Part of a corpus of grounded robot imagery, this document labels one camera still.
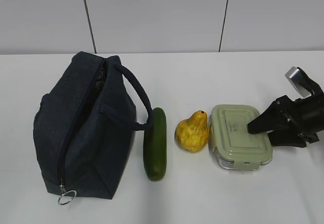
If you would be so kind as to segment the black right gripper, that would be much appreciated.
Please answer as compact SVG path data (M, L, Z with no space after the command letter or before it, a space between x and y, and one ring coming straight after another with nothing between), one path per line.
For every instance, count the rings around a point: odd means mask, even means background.
M272 146L307 147L319 141L323 130L323 94L291 100L287 95L277 98L247 125L250 134L271 131Z

